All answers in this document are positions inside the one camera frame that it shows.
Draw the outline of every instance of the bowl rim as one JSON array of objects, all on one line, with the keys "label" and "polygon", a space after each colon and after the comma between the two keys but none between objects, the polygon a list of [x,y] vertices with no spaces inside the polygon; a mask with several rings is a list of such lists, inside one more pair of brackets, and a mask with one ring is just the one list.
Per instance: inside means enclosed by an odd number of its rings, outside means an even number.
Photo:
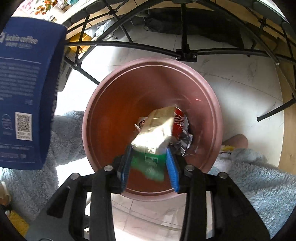
[{"label": "bowl rim", "polygon": [[[119,68],[113,70],[110,74],[108,74],[98,85],[98,87],[93,92],[92,96],[89,99],[89,102],[87,104],[84,116],[83,116],[83,123],[82,123],[82,139],[83,139],[83,147],[85,150],[85,154],[87,156],[87,159],[92,167],[92,169],[97,172],[99,170],[97,163],[93,160],[92,157],[92,151],[90,150],[91,145],[91,139],[88,137],[88,124],[89,120],[91,119],[92,113],[93,113],[93,107],[96,105],[99,97],[103,94],[105,89],[110,85],[113,81],[115,81],[118,77],[120,77],[122,74],[130,71],[131,69],[134,69],[137,65],[141,65],[139,67],[149,66],[149,65],[155,65],[158,63],[159,65],[163,65],[164,67],[169,67],[167,65],[173,65],[175,66],[179,71],[184,70],[184,74],[196,76],[198,74],[201,78],[203,78],[196,70],[189,67],[188,65],[173,60],[169,58],[163,58],[163,57],[149,57],[149,58],[140,58],[136,59],[130,62],[125,63],[124,65],[120,66]],[[208,159],[213,159],[213,156],[215,156],[215,159],[218,156],[220,146],[222,143],[222,136],[223,136],[223,120],[222,120],[222,113],[221,108],[218,102],[218,99],[211,88],[211,86],[207,83],[205,80],[202,83],[202,86],[204,87],[204,90],[207,92],[207,98],[210,96],[211,101],[209,101],[209,105],[212,111],[212,115],[214,115],[214,121],[213,121],[213,139],[212,145],[210,147],[210,154],[208,156]],[[203,172],[208,172],[211,167],[213,166],[215,161],[211,161],[211,163],[206,162],[201,166],[201,170]],[[178,196],[179,194],[175,193],[173,189],[168,189],[165,191],[157,192],[155,195],[144,195],[144,192],[142,192],[143,195],[138,195],[132,192],[125,191],[122,193],[123,196],[138,200],[138,201],[163,201],[167,199],[174,198]]]}]

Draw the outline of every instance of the red can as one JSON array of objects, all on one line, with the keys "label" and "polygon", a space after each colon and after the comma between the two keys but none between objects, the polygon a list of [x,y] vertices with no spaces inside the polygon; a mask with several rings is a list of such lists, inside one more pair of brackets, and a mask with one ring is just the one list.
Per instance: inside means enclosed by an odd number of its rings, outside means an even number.
[{"label": "red can", "polygon": [[179,140],[180,134],[183,131],[184,126],[184,113],[179,108],[175,107],[175,117],[172,135]]}]

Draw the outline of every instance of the white tile floor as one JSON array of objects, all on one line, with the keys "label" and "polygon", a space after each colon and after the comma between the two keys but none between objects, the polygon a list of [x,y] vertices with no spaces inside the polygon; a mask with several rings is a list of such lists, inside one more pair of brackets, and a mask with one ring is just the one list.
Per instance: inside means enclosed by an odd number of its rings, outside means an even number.
[{"label": "white tile floor", "polygon": [[[137,43],[170,50],[179,48],[181,42],[180,36],[148,32],[142,26],[133,27],[130,36]],[[188,43],[191,49],[231,47],[201,36],[189,36]],[[167,57],[144,50],[99,46],[83,61],[82,68],[98,81],[102,81],[117,66],[152,56]],[[257,116],[282,104],[279,80],[272,61],[254,56],[211,55],[199,56],[197,63],[188,65],[208,81],[217,95],[224,121],[223,138],[244,134],[249,140],[250,148],[262,152],[269,163],[277,166],[283,141],[283,112],[261,122],[256,121]],[[56,114],[85,110],[95,88],[96,85],[90,80],[77,71],[72,71],[64,91],[58,93]],[[86,175],[93,173],[93,170],[86,158],[59,166],[59,182],[64,182],[73,172]],[[116,239],[178,240],[184,205],[184,196],[165,202],[139,202],[113,195]]]}]

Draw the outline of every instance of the black bag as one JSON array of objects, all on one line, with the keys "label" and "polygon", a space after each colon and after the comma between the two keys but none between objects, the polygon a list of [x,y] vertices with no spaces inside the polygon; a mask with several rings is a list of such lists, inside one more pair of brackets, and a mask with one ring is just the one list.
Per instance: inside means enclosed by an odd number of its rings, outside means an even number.
[{"label": "black bag", "polygon": [[[145,26],[151,32],[181,34],[180,8],[150,9],[149,15]],[[198,34],[217,42],[244,48],[239,27],[215,11],[187,8],[186,17],[188,35]]]}]

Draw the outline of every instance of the pink bowl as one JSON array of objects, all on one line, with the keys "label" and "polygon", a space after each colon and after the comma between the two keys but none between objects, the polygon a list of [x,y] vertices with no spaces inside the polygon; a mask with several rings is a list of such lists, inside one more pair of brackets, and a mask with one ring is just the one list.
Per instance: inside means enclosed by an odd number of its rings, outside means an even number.
[{"label": "pink bowl", "polygon": [[[136,136],[137,119],[155,109],[179,107],[188,117],[193,141],[187,163],[208,172],[222,142],[223,123],[217,97],[207,81],[189,66],[168,58],[143,58],[110,73],[87,105],[82,127],[90,165],[98,169],[124,153]],[[177,196],[165,173],[157,183],[131,170],[124,196],[159,201]]]}]

